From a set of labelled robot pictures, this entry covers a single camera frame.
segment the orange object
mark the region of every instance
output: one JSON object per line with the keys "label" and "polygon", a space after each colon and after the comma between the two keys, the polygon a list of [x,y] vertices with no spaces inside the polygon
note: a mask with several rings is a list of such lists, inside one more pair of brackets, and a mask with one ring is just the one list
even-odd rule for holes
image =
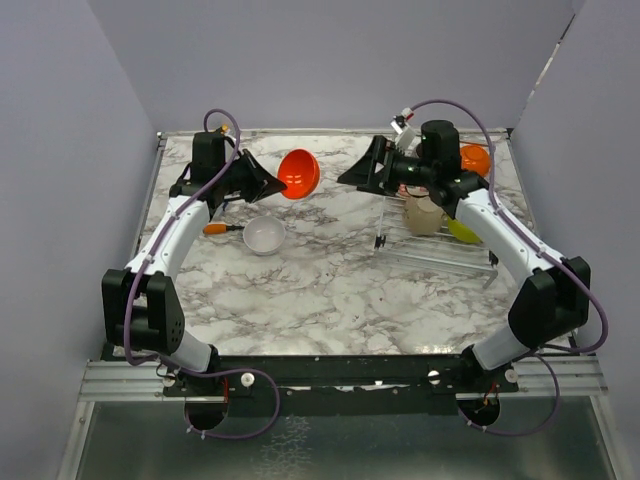
{"label": "orange object", "polygon": [[467,145],[460,149],[462,168],[486,177],[491,169],[491,159],[487,151],[478,145]]}
{"label": "orange object", "polygon": [[202,229],[202,233],[205,235],[217,235],[219,233],[225,233],[232,230],[242,230],[244,227],[238,225],[226,225],[224,223],[210,223]]}
{"label": "orange object", "polygon": [[290,151],[280,163],[278,180],[287,185],[282,192],[286,198],[296,200],[313,192],[320,181],[320,167],[311,152],[298,148]]}

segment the screw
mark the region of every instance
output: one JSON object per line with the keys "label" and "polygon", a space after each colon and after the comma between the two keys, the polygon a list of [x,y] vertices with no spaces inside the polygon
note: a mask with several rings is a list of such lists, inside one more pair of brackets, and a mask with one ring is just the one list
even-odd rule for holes
{"label": "screw", "polygon": [[506,372],[504,372],[504,378],[509,383],[516,383],[518,381],[518,372],[516,372],[513,368],[510,368]]}

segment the beige cup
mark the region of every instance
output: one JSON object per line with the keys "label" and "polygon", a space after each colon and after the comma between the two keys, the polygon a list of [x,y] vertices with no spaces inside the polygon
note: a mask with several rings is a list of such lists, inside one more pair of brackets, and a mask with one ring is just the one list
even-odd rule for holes
{"label": "beige cup", "polygon": [[412,235],[432,235],[442,227],[444,210],[428,196],[409,197],[404,204],[404,223]]}

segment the black base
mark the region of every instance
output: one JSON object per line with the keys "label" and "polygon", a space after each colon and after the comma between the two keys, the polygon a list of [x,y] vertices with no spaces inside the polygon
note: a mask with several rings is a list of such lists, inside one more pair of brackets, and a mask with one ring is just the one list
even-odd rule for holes
{"label": "black base", "polygon": [[[480,377],[469,376],[461,355],[366,355],[366,356],[228,356],[221,357],[220,371],[251,367],[263,370],[279,386],[282,415],[385,415],[427,413],[455,415],[457,393],[486,393],[493,382],[501,392],[515,392],[507,382],[507,365]],[[437,371],[439,376],[429,376]],[[256,376],[250,388],[240,375],[228,378],[229,415],[269,416],[273,413],[273,391]],[[371,389],[378,383],[386,388]],[[353,389],[335,388],[351,387]],[[309,387],[299,390],[291,387]],[[216,379],[179,375],[167,397],[221,396]]]}

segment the metal rail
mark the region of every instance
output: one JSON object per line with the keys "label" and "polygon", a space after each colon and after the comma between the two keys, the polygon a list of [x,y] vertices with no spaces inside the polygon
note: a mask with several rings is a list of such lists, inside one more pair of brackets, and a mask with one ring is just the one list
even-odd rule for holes
{"label": "metal rail", "polygon": [[[553,367],[562,395],[599,396],[607,392],[600,365],[595,356],[545,357]],[[125,362],[89,362],[80,388],[81,402],[222,402],[215,397],[163,396],[163,380],[156,375],[156,363],[132,367]],[[520,391],[504,393],[503,397],[550,397],[554,395],[553,381],[547,369],[535,358],[527,358],[514,365]],[[390,385],[357,385],[367,388],[389,388]],[[476,394],[458,394],[458,399],[475,398]]]}

